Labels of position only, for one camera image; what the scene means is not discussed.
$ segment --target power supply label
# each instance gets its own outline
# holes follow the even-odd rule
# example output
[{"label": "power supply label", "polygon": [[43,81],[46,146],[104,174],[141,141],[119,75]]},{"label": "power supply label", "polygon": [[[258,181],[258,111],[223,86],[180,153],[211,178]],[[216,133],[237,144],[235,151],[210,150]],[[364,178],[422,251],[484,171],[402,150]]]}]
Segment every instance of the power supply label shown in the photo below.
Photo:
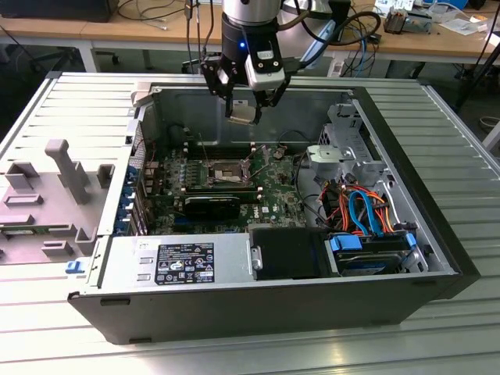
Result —
[{"label": "power supply label", "polygon": [[158,285],[213,283],[213,243],[160,245],[156,261]]}]

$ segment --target motherboard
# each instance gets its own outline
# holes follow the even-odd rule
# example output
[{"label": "motherboard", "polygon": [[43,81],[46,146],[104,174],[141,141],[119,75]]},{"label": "motherboard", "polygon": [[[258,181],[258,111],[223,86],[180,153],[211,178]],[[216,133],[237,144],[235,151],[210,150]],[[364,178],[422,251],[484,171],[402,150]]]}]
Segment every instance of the motherboard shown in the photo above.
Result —
[{"label": "motherboard", "polygon": [[145,167],[150,234],[244,233],[305,227],[283,148],[176,148]]}]

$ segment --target green circuit board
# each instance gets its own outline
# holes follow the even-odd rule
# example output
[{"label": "green circuit board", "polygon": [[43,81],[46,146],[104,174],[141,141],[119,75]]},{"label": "green circuit board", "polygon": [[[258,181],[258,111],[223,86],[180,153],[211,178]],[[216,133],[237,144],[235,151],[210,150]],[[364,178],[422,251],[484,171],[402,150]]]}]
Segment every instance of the green circuit board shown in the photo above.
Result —
[{"label": "green circuit board", "polygon": [[[167,158],[158,162],[154,182],[147,184],[151,189],[148,197],[155,217],[151,234],[244,233],[248,231],[248,225],[253,224],[304,227],[304,208],[292,183],[293,157],[285,155],[277,159],[273,156],[275,150],[276,146],[268,148],[267,157],[258,152],[250,160],[250,173],[260,172],[251,179],[252,188],[248,189],[249,193],[238,194],[243,198],[239,217],[223,222],[202,223],[192,223],[183,216],[182,202],[186,198],[186,187],[202,190],[207,188],[210,185],[207,165],[212,168],[216,165],[226,166],[228,163],[238,163],[239,160],[209,159],[207,162],[186,159],[179,150],[173,150]],[[215,183],[218,188],[234,186],[234,183],[223,180],[216,180]]]}]

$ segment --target metal table surface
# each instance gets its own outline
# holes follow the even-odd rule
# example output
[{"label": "metal table surface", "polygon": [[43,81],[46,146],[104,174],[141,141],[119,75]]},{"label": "metal table surface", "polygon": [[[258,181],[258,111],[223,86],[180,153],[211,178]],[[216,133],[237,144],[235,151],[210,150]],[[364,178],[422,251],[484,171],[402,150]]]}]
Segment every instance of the metal table surface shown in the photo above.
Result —
[{"label": "metal table surface", "polygon": [[[67,138],[71,157],[97,170],[118,155],[134,114],[134,82],[181,77],[64,73],[46,79],[0,145],[0,173],[9,161],[26,159],[37,170],[54,170],[43,153],[47,137]],[[319,77],[295,82],[313,80],[328,84]],[[66,303],[82,280],[68,278],[64,264],[0,266],[0,372],[498,373],[500,167],[430,87],[411,80],[335,84],[361,85],[372,95],[481,272],[478,282],[398,326],[115,346]]]}]

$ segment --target wooden desk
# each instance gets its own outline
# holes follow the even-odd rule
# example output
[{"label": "wooden desk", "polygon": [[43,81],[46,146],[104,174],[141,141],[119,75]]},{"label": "wooden desk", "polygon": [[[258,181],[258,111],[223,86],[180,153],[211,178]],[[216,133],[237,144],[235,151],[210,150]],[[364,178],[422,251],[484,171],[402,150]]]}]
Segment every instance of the wooden desk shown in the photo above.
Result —
[{"label": "wooden desk", "polygon": [[[358,0],[357,9],[367,10],[373,0]],[[158,6],[160,0],[140,0],[142,9]],[[489,12],[495,11],[497,2],[489,1],[483,7],[486,16],[493,17]],[[169,7],[149,11],[148,16],[160,16],[183,7],[183,2],[175,1]],[[123,13],[132,18],[138,17],[138,11],[132,2],[123,8]],[[209,42],[210,51],[219,51],[221,44],[220,30],[221,7],[215,6],[215,26]],[[95,48],[128,48],[141,50],[176,50],[186,51],[186,20],[179,12],[168,16],[165,25],[168,30],[160,30],[149,24],[126,20],[115,14],[109,23],[89,23],[81,21],[55,20],[12,20],[0,18],[0,24],[20,43],[27,45],[59,45],[80,49],[87,71],[98,71],[95,64]],[[202,41],[209,30],[209,6],[200,7]],[[191,21],[191,49],[197,50],[196,22]],[[430,35],[386,34],[381,27],[378,31],[382,40],[377,53],[377,59],[408,60],[436,63],[475,63],[484,45],[484,33],[462,36],[441,26],[433,25]],[[0,43],[11,42],[0,32]],[[355,51],[359,45],[345,47],[329,47],[326,55],[343,61],[349,57],[349,52]],[[488,46],[485,58],[493,50]]]}]

